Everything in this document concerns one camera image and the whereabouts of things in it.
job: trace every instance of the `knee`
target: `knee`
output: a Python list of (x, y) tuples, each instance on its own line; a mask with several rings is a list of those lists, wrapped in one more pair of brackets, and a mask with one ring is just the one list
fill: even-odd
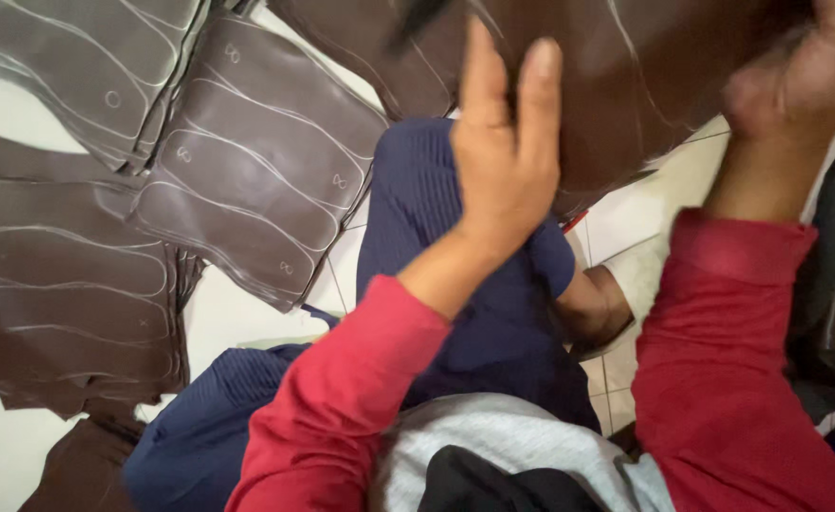
[(377, 143), (374, 184), (396, 182), (425, 169), (455, 169), (452, 119), (408, 119), (392, 125)]

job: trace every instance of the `navy blue pants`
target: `navy blue pants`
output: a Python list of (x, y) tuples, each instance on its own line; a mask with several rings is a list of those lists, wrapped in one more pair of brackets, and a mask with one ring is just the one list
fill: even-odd
[[(380, 139), (357, 262), (358, 298), (373, 276), (397, 274), (460, 216), (451, 126), (447, 119), (406, 121)], [(481, 284), (402, 408), (448, 394), (506, 393), (600, 432), (588, 378), (563, 349), (564, 337), (549, 314), (574, 265), (569, 243), (549, 219)], [(272, 401), (303, 350), (235, 349), (216, 359), (146, 428), (125, 464), (135, 506), (141, 512), (224, 509), (240, 480), (247, 422)]]

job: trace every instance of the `leather sheet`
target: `leather sheet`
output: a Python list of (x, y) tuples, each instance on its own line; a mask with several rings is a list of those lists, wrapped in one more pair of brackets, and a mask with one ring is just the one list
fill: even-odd
[(450, 0), (396, 57), (387, 51), (394, 30), (419, 2), (433, 3), (273, 0), (269, 8), (364, 77), (392, 119), (454, 106), (466, 10), (490, 29), (513, 85), (531, 43), (556, 38), (564, 79), (554, 212), (563, 218), (628, 184), (716, 116), (730, 74), (810, 17), (808, 0)]
[(441, 118), (457, 103), (465, 10), (452, 2), (400, 55), (387, 45), (413, 0), (272, 0), (275, 12), (321, 52), (377, 89), (390, 119)]
[(51, 448), (36, 492), (20, 512), (135, 512), (123, 484), (121, 467), (144, 425), (124, 418), (80, 420)]
[(363, 194), (386, 119), (283, 37), (207, 26), (131, 222), (285, 312)]
[(109, 169), (142, 170), (209, 0), (0, 0), (0, 77)]
[(0, 394), (62, 416), (189, 378), (180, 309), (201, 259), (129, 226), (141, 179), (0, 138)]
[(808, 1), (474, 0), (513, 83), (525, 50), (563, 50), (560, 190), (572, 217), (719, 113), (729, 76), (810, 16)]

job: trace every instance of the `red sleeve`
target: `red sleeve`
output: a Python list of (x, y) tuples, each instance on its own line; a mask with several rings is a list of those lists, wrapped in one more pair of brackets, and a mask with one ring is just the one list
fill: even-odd
[(835, 455), (782, 375), (798, 225), (677, 218), (632, 384), (680, 512), (835, 510)]
[(448, 323), (394, 278), (288, 369), (250, 419), (227, 512), (361, 510), (380, 433), (436, 355)]

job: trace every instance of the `gray shirt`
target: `gray shirt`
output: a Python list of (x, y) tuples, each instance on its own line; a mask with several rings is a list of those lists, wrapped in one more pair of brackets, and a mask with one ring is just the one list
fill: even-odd
[(573, 476), (605, 510), (674, 510), (651, 456), (633, 463), (602, 436), (561, 422), (519, 398), (496, 393), (438, 398), (402, 413), (387, 432), (368, 496), (371, 511), (414, 511), (427, 464), (443, 447), (467, 448), (514, 474), (550, 467)]

